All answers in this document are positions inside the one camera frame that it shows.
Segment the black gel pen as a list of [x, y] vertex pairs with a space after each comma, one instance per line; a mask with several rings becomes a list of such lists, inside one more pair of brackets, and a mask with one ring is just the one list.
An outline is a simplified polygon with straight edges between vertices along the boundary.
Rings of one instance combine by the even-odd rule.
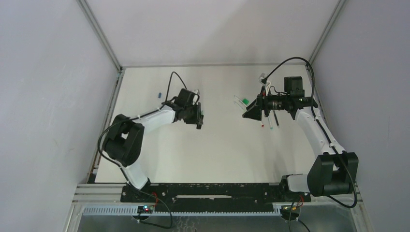
[[276, 126], [279, 127], [279, 121], [278, 121], [276, 111], [273, 111], [273, 114], [274, 114], [274, 119], [275, 119], [275, 122], [276, 122]]

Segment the white marker blue end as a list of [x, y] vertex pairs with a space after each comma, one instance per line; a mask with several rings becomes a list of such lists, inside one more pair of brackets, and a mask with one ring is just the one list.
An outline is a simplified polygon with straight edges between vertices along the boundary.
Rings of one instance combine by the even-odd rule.
[[273, 129], [273, 124], [270, 116], [267, 117], [268, 123], [269, 123], [269, 128], [272, 130]]

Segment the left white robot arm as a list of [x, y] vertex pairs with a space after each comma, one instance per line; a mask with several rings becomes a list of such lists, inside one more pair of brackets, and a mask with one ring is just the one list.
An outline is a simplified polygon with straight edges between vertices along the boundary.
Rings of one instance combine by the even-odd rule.
[[199, 99], [199, 90], [190, 91], [183, 88], [176, 97], [162, 102], [148, 113], [134, 117], [117, 115], [100, 135], [98, 151], [120, 169], [128, 185], [141, 190], [149, 184], [149, 178], [138, 160], [144, 136], [177, 121], [201, 129], [204, 116]]

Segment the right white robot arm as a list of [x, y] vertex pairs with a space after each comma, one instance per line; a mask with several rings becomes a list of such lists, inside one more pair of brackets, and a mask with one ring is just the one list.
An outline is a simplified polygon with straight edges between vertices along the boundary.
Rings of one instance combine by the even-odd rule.
[[285, 77], [284, 92], [276, 94], [270, 92], [266, 77], [260, 76], [258, 81], [262, 84], [261, 92], [246, 107], [242, 117], [261, 121], [272, 111], [286, 111], [303, 130], [316, 157], [307, 174], [284, 176], [286, 190], [315, 197], [354, 193], [358, 157], [354, 152], [347, 152], [331, 134], [317, 103], [305, 95], [303, 78]]

